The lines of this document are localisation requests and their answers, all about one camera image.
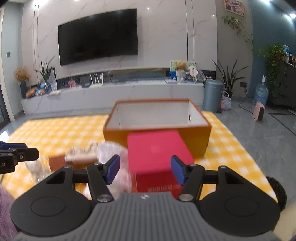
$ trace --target blue-gray trash can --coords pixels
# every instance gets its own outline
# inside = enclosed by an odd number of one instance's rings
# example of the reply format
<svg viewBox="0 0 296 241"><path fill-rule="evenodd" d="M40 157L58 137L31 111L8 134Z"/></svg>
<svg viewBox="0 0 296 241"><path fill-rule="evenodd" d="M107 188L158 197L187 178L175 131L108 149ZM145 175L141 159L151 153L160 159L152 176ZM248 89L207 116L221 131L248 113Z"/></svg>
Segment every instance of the blue-gray trash can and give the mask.
<svg viewBox="0 0 296 241"><path fill-rule="evenodd" d="M206 80L204 83L204 102L202 108L216 113L221 105L223 82L221 80Z"/></svg>

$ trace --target electrical outlet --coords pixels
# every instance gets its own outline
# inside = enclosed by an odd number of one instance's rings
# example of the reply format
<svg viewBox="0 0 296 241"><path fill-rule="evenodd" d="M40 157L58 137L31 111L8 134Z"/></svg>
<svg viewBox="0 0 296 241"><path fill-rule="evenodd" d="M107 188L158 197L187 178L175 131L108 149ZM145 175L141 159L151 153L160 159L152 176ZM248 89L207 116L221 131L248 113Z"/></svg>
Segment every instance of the electrical outlet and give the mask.
<svg viewBox="0 0 296 241"><path fill-rule="evenodd" d="M247 83L246 82L240 82L239 83L239 86L246 88L247 87Z"/></svg>

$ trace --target black flat-screen tv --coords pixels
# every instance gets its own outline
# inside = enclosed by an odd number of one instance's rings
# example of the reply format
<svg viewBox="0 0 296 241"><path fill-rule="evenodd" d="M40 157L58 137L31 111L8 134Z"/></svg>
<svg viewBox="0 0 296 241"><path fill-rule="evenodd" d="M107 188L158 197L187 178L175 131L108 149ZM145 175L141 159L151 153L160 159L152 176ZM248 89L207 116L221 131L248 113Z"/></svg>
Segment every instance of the black flat-screen tv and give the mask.
<svg viewBox="0 0 296 241"><path fill-rule="evenodd" d="M137 9L99 13L58 26L62 65L138 54Z"/></svg>

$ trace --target dark vase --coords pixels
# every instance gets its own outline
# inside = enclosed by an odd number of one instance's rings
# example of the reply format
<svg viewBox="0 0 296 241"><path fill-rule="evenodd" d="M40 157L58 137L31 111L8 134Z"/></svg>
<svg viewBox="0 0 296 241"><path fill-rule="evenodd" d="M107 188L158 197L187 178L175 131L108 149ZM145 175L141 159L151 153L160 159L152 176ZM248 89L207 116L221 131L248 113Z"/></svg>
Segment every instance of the dark vase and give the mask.
<svg viewBox="0 0 296 241"><path fill-rule="evenodd" d="M229 94L229 97L232 97L232 92L231 91L226 91Z"/></svg>
<svg viewBox="0 0 296 241"><path fill-rule="evenodd" d="M26 98L26 92L28 91L28 87L25 81L20 83L20 92L22 94L22 98Z"/></svg>
<svg viewBox="0 0 296 241"><path fill-rule="evenodd" d="M50 85L50 83L46 82L45 83L45 93L49 94L52 91L52 86Z"/></svg>

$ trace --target open box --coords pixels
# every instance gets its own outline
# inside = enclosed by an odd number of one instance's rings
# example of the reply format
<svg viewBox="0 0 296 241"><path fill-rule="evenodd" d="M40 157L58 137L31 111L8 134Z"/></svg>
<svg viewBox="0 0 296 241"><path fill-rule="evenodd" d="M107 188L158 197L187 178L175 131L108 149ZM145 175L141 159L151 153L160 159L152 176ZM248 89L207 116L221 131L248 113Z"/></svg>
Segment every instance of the open box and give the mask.
<svg viewBox="0 0 296 241"><path fill-rule="evenodd" d="M194 158L205 154L211 124L190 99L118 101L104 124L105 141L127 147L130 133L161 129L178 130Z"/></svg>

